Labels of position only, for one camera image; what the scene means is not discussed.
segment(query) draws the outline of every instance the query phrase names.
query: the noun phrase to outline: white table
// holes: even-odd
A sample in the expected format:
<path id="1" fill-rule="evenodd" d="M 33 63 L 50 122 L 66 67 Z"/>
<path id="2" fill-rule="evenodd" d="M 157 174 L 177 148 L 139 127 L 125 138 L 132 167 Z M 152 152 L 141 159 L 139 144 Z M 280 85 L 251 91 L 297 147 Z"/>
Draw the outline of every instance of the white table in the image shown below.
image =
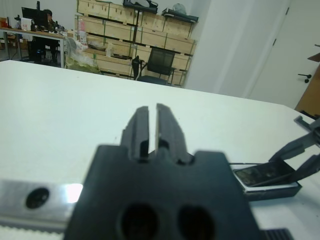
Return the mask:
<path id="1" fill-rule="evenodd" d="M 42 32 L 42 31 L 25 31 L 25 30 L 21 30 L 21 29 L 14 29 L 14 28 L 7 28 L 7 27 L 0 27 L 0 33 L 3 33 L 5 50 L 6 50 L 6 54 L 9 59 L 10 59 L 10 52 L 9 52 L 9 47 L 8 47 L 7 34 L 15 34 L 16 35 L 18 56 L 19 56 L 20 60 L 22 60 L 22 55 L 21 55 L 20 43 L 18 40 L 19 34 L 60 41 L 60 64 L 61 64 L 61 68 L 65 67 L 65 51 L 64 51 L 65 37 L 64 36 L 56 34 L 56 33 Z"/>
<path id="2" fill-rule="evenodd" d="M 0 62 L 0 73 L 0 175 L 9 180 L 82 183 L 97 145 L 118 145 L 141 106 L 149 107 L 154 150 L 157 103 L 171 108 L 191 154 L 220 151 L 233 163 L 264 163 L 307 133 L 293 121 L 298 112 L 272 103 L 18 61 Z M 310 147 L 288 163 L 297 168 L 319 151 Z M 251 204 L 261 229 L 289 228 L 296 240 L 319 239 L 320 173 L 300 183 L 295 197 Z M 5 227 L 0 236 L 62 237 Z"/>

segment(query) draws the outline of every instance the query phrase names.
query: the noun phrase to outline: wooden crate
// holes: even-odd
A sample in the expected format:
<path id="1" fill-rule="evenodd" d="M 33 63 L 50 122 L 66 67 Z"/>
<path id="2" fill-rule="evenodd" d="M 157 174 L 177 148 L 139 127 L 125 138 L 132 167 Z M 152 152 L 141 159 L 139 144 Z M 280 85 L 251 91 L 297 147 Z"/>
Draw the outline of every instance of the wooden crate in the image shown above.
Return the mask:
<path id="1" fill-rule="evenodd" d="M 140 60 L 148 62 L 151 50 L 152 50 L 151 47 L 134 45 L 132 58 L 139 56 Z M 190 61 L 191 61 L 190 56 L 186 56 L 183 54 L 175 54 L 174 59 L 173 59 L 173 63 L 172 63 L 172 67 L 176 68 L 177 70 L 188 70 L 189 66 L 190 66 L 190 64 L 189 64 Z"/>
<path id="2" fill-rule="evenodd" d="M 83 20 L 84 30 L 87 33 L 116 38 L 119 40 L 133 40 L 133 31 L 131 31 L 130 26 L 88 16 L 76 15 L 75 18 L 76 29 L 78 29 L 78 21 Z"/>
<path id="3" fill-rule="evenodd" d="M 122 76 L 121 74 L 118 74 L 118 73 L 105 73 L 103 72 L 102 75 L 104 76 L 110 76 L 110 77 L 115 77 L 115 78 L 120 78 L 120 79 L 129 79 L 129 80 L 132 80 L 131 77 L 127 77 L 127 76 Z"/>
<path id="4" fill-rule="evenodd" d="M 178 35 L 181 38 L 189 38 L 192 33 L 192 27 L 192 23 L 167 17 L 164 23 L 163 32 Z"/>
<path id="5" fill-rule="evenodd" d="M 158 32 L 178 35 L 182 38 L 188 38 L 192 32 L 192 23 L 150 12 L 143 12 L 141 16 L 139 16 L 138 26 Z"/>
<path id="6" fill-rule="evenodd" d="M 95 59 L 100 71 L 130 76 L 131 61 L 84 52 L 84 55 Z"/>
<path id="7" fill-rule="evenodd" d="M 139 27 L 136 33 L 136 43 L 167 49 L 182 54 L 193 55 L 196 41 L 190 38 L 179 37 L 161 31 Z"/>
<path id="8" fill-rule="evenodd" d="M 125 24 L 136 24 L 135 10 L 122 5 L 95 0 L 77 0 L 77 12 L 100 18 L 115 20 Z"/>
<path id="9" fill-rule="evenodd" d="M 128 56 L 128 57 L 132 56 L 132 52 L 133 52 L 133 44 L 132 43 L 108 39 L 105 37 L 97 37 L 97 36 L 92 36 L 92 35 L 88 35 L 86 37 L 86 41 L 87 42 L 97 41 L 97 42 L 103 44 L 105 46 L 105 48 L 108 48 L 108 45 L 112 44 L 114 54 L 121 55 L 121 56 Z M 104 56 L 106 55 L 105 51 L 99 51 L 99 50 L 95 50 L 95 51 L 96 52 L 92 52 L 92 53 L 96 53 L 96 54 L 104 55 Z"/>

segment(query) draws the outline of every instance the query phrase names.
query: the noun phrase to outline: computer monitor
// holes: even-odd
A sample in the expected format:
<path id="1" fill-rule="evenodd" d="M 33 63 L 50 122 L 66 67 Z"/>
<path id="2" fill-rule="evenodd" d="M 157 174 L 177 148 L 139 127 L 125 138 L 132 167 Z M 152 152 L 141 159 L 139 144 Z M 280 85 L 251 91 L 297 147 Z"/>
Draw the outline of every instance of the computer monitor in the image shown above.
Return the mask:
<path id="1" fill-rule="evenodd" d="M 48 28 L 48 15 L 45 11 L 22 7 L 22 16 L 26 19 L 33 19 L 35 25 Z"/>

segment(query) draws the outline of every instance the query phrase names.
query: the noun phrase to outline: office chair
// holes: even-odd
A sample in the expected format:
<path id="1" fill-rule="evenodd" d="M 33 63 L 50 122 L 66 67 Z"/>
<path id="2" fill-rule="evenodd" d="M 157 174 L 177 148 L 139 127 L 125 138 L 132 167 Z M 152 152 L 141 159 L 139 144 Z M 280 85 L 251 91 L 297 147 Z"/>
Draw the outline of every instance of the office chair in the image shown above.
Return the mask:
<path id="1" fill-rule="evenodd" d="M 142 76 L 142 71 L 147 67 L 148 71 L 170 76 L 172 74 L 171 84 L 174 79 L 175 69 L 172 67 L 172 63 L 175 58 L 175 53 L 159 48 L 152 48 L 148 62 L 142 67 L 142 60 L 139 60 L 139 56 L 132 60 L 133 77 L 139 82 L 167 85 L 168 81 L 155 76 Z"/>

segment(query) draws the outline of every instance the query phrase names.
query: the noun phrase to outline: wooden cabinet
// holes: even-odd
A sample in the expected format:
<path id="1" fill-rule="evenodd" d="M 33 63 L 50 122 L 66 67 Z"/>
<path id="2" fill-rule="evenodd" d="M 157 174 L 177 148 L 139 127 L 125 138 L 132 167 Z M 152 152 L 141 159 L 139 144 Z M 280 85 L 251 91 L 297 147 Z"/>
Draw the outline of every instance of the wooden cabinet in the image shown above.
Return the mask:
<path id="1" fill-rule="evenodd" d="M 309 60 L 320 62 L 320 54 L 310 57 Z M 320 65 L 295 110 L 320 116 Z"/>

